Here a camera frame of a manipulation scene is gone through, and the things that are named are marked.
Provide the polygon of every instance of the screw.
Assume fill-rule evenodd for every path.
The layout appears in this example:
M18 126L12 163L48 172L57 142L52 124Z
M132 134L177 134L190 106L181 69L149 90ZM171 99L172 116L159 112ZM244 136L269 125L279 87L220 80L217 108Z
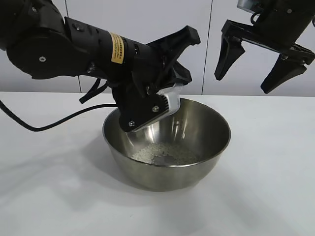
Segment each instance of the screw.
M40 62L45 62L45 61L46 61L46 57L40 57L40 58L39 58L39 61L40 61Z
M282 59L282 60L286 60L286 59L288 59L288 58L289 58L289 57L288 57L288 56L285 56L285 55L282 55L282 56L281 56L281 59Z
M135 122L133 120L129 122L129 127L134 127L135 125L136 124L135 124Z
M159 111L159 107L158 107L158 106L154 106L154 107L152 108L152 111L153 111L153 112L158 112L158 111Z
M77 31L79 32L84 32L84 28L82 25L78 24L78 23L74 23L72 24L72 27L74 27Z

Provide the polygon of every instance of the stainless steel bowl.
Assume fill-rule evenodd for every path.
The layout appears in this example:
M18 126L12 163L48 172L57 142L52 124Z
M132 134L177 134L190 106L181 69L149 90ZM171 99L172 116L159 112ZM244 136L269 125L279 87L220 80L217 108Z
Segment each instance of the stainless steel bowl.
M119 115L116 109L107 117L105 140L123 172L152 190L185 188L203 179L231 137L219 113L187 99L174 115L135 133L120 128Z

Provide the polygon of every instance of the bowl rim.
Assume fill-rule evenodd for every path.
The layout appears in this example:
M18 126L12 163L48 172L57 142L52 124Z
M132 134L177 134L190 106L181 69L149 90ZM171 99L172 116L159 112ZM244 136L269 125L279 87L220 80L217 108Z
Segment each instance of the bowl rim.
M226 148L228 147L228 145L230 144L231 136L232 136L232 132L231 132L230 125L228 124L228 122L226 121L226 119L225 119L219 112L217 112L217 111L214 110L213 108L211 108L211 107L209 107L209 106L207 106L207 105L205 105L205 104L203 104L203 103L200 103L200 102L197 102L197 101L194 101L194 100L190 100L190 99L187 99L187 98L181 98L181 100L186 100L186 101L188 101L188 102L195 102L195 103L198 103L199 105L202 105L202 106L206 107L207 109L211 109L212 111L214 111L215 113L217 113L217 115L219 115L219 116L223 119L224 123L227 125L228 132L229 132L229 138L228 138L228 140L227 140L225 146L224 146L224 147L221 149L221 151L219 151L216 155L213 155L213 156L211 156L211 157L209 157L209 158L206 158L206 159L204 159L204 160L202 160L202 161L198 161L198 162L191 163L191 164L186 164L186 165L167 165L167 166L166 166L166 165L157 165L157 164L146 163L146 162L142 162L142 161L135 160L135 159L133 159L133 158L131 158L131 157L129 157L129 156L126 156L126 155L122 154L120 151L118 151L116 148L114 148L114 147L109 143L108 139L106 138L106 134L105 134L105 125L106 125L106 122L107 122L107 120L109 119L109 117L110 117L114 112L117 112L117 110L119 110L118 108L116 108L115 110L113 110L113 111L106 117L106 119L105 119L105 121L104 121L104 124L103 124L103 128L102 128L103 137L104 137L106 143L108 144L108 146L111 148L111 151L114 150L116 153L120 154L121 156L123 156L123 157L125 157L125 158L130 159L131 161L135 161L135 162L138 162L138 163L141 163L141 164L144 164L144 165L155 166L155 167L163 167L163 168L182 168L182 167L195 166L195 165L199 165L199 164L201 164L201 163L204 163L204 162L206 162L206 161L209 161L209 160L211 160L211 159L213 159L213 158L216 158L216 157L220 156L220 155L226 150Z

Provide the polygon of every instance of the white wall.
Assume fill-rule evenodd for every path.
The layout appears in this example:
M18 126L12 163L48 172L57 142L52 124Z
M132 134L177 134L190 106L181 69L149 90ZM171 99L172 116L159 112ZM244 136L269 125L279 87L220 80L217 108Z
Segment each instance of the white wall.
M66 16L64 0L53 0L63 16ZM60 76L49 80L33 80L11 64L6 52L0 50L0 91L79 92L77 77Z
M213 95L264 95L260 85L273 68L278 54L243 42L246 53L231 67L222 81L214 76L220 47L221 29L227 19L249 24L250 13L237 8L237 0L213 0L204 94ZM310 25L297 43L315 50L315 28ZM284 83L270 95L314 96L315 62L305 74Z

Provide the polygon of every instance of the black cable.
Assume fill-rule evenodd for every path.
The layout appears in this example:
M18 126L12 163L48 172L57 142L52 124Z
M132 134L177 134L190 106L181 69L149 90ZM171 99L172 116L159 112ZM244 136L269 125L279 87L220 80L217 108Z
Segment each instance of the black cable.
M252 14L252 16L251 16L251 23L252 23L253 25L256 24L256 21L254 20L254 18L255 18L257 15L261 14L261 13L262 13L262 11L257 11L257 12L255 12L254 14Z
M45 131L51 128L56 127L57 125L60 125L74 117L77 117L78 115L81 115L85 112L89 112L95 109L99 109L99 108L105 108L105 107L117 107L117 104L102 104L102 105L97 105L97 106L93 106L93 107L88 107L86 109L83 109L81 111L78 111L76 113L73 113L72 115L69 115L55 123L49 124L47 126L44 127L40 127L40 128L36 128L33 126L30 126L29 124L26 124L24 121L22 121L20 118L18 118L13 112L10 111L10 109L8 109L4 103L0 100L0 109L4 111L4 113L6 113L11 119L13 119L15 122L19 123L21 126L23 126L24 128L33 131L33 132L41 132L41 131Z

